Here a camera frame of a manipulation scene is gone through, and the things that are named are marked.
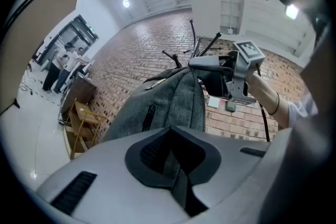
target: person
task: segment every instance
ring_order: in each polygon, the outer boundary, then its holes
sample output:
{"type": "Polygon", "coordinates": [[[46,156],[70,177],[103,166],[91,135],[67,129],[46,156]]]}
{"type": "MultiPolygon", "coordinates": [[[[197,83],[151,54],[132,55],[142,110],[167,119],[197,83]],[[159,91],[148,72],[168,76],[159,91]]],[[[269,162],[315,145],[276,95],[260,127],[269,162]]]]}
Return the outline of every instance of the person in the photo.
{"type": "Polygon", "coordinates": [[[72,47],[73,46],[70,42],[66,43],[64,47],[61,47],[58,50],[54,60],[50,63],[49,72],[42,87],[45,92],[49,93],[51,91],[51,87],[59,76],[64,60],[68,58],[67,52],[69,52],[72,47]]]}
{"type": "MultiPolygon", "coordinates": [[[[316,44],[328,24],[329,12],[324,0],[280,0],[285,5],[293,4],[310,20],[316,32],[316,44]]],[[[315,102],[308,90],[304,91],[300,102],[292,103],[282,98],[260,76],[251,73],[246,81],[249,93],[273,116],[283,129],[293,127],[303,117],[318,113],[315,102]]]]}
{"type": "Polygon", "coordinates": [[[81,64],[89,63],[87,61],[84,61],[81,58],[81,55],[83,54],[83,52],[84,52],[83,48],[79,48],[78,52],[74,51],[73,53],[69,55],[69,60],[65,65],[63,65],[63,71],[58,78],[56,86],[54,87],[55,93],[60,93],[60,89],[66,82],[68,76],[70,75],[72,69],[75,67],[77,62],[80,62],[81,64]]]}

